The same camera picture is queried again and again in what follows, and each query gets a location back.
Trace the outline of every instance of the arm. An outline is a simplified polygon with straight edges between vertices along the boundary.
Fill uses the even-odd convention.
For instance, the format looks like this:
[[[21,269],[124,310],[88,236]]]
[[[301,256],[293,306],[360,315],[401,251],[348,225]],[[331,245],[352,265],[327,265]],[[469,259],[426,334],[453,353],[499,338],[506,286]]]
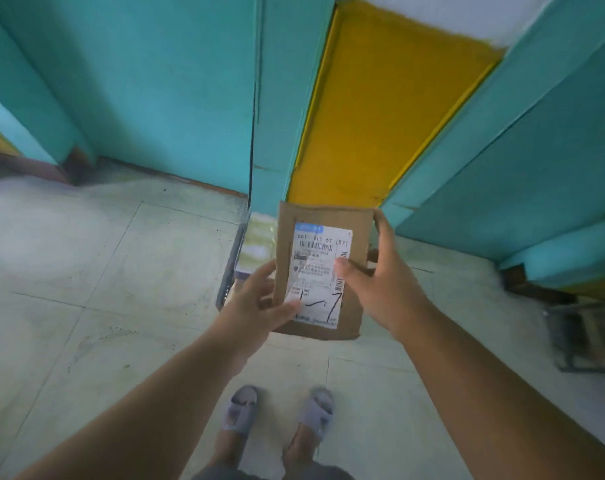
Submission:
[[[177,479],[229,380],[299,307],[261,306],[274,269],[259,268],[200,338],[16,480]]]
[[[338,274],[404,346],[476,480],[605,478],[605,446],[548,402],[424,295],[377,211],[378,266]]]

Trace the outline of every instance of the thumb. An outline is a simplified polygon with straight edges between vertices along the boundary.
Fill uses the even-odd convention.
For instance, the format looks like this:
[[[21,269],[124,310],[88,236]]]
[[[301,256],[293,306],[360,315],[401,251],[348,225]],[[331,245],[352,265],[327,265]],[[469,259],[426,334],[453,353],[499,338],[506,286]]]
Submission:
[[[334,262],[334,269],[338,277],[344,279],[357,295],[366,291],[371,278],[356,268],[349,259],[337,258]]]
[[[301,306],[302,302],[299,299],[294,299],[266,310],[265,313],[271,323],[271,330],[289,322],[300,311]]]

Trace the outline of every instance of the forearm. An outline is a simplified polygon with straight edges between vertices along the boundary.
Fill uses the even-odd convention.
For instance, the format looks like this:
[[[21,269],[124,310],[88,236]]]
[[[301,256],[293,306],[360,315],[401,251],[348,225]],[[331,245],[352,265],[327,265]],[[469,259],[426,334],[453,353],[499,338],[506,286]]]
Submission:
[[[605,446],[435,306],[406,323],[399,338],[476,480],[605,478]]]
[[[205,333],[17,478],[178,478],[237,369]]]

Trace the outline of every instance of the person's left arm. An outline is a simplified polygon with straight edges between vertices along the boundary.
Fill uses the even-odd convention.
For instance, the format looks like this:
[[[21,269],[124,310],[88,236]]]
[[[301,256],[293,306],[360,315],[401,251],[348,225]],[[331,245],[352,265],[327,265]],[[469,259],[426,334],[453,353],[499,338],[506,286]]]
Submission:
[[[260,267],[200,338],[16,480],[177,479],[229,380],[300,306],[265,309],[274,269]]]

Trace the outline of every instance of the slipper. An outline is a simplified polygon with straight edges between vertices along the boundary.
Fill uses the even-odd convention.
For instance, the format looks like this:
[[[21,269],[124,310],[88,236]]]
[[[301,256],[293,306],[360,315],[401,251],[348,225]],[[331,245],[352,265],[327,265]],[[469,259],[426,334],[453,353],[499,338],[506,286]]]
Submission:
[[[222,428],[249,436],[258,411],[258,390],[243,386],[232,396],[222,421]]]
[[[310,428],[322,441],[327,428],[334,417],[334,397],[324,387],[317,387],[311,391],[300,422]]]

